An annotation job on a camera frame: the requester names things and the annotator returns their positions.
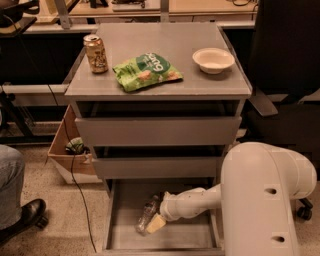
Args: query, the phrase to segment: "drawer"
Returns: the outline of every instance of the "drawer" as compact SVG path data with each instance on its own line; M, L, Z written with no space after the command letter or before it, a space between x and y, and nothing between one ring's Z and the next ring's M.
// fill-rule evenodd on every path
M93 159L100 179L215 177L220 157Z
M231 144L240 117L77 118L87 146Z
M224 255L213 210L196 218L168 222L162 229L146 236L134 229L144 204L153 195L206 188L209 187L207 182L206 179L189 178L114 181L106 218L106 240L99 255Z

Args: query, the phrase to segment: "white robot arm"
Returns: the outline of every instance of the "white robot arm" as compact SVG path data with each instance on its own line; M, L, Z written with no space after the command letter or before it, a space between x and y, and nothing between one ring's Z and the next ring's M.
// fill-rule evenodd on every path
M303 155L243 143L226 155L221 184L179 195L166 192L160 214L173 221L221 206L226 256L298 256L290 200L307 197L316 181L316 171Z

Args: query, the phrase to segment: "soda can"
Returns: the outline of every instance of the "soda can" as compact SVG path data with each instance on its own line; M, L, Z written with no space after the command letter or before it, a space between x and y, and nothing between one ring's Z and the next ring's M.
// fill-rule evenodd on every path
M102 39L94 34L83 38L90 69L92 73L103 73L108 70L108 62Z

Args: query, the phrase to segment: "chip bag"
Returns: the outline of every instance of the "chip bag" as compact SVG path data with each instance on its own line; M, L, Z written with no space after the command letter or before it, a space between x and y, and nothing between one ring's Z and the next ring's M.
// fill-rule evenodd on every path
M175 67L155 53L128 59L113 67L113 71L126 92L183 78Z

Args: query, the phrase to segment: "cable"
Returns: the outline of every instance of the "cable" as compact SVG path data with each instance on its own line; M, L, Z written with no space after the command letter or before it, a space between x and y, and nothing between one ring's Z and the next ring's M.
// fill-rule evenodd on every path
M15 23L13 22L13 20L12 20L10 17L8 17L7 15L3 15L3 17L6 18L6 19L8 19L8 20L13 24L16 32L18 32L18 29L17 29ZM41 78L43 78L43 75L41 74L41 72L40 72L40 70L38 69L36 63L34 62L32 56L30 55L30 53L29 53L27 47L25 46L25 44L24 44L24 42L23 42L20 34L18 34L18 38L19 38L20 43L22 44L22 46L23 46L23 48L24 48L24 50L25 50L28 58L30 59L32 65L34 66L35 70L36 70L37 73L41 76ZM55 101L55 103L56 103L56 106L59 107L58 101L57 101L57 99L56 99L56 97L55 97L55 95L54 95L54 93L53 93L50 85L47 84L47 86L49 87L49 90L50 90L50 92L51 92L51 94L52 94L52 96L53 96L53 98L54 98L54 101ZM68 141L71 143L71 146L72 146L73 148L76 148L75 145L73 145L73 144L72 144L72 141L70 140L70 137L69 137L69 134L68 134L68 131L67 131L67 125L66 125L66 122L65 122L65 118L62 119L62 122L63 122L64 127L65 127L65 132L66 132L66 136L67 136ZM79 189L79 191L80 191L80 194L81 194L81 197L82 197L84 206L85 206L85 210L86 210L87 225L88 225L88 230L89 230L89 235L90 235L90 241L91 241L91 244L92 244L92 246L93 246L94 252L97 253L97 249L96 249L96 247L95 247L95 244L94 244L94 241L93 241L93 237L92 237L92 231L91 231L91 225L90 225L90 217L89 217L89 211L88 211L86 199L85 199L85 197L84 197L84 194L83 194L83 192L82 192L82 189L81 189L80 185L78 184L78 182L76 181L76 179L75 179L75 177L74 177L73 164L74 164L75 157L76 157L76 154L74 154L74 156L73 156L73 158L72 158L72 162L71 162L71 176L72 176L72 179L73 179L74 183L76 184L76 186L78 187L78 189Z

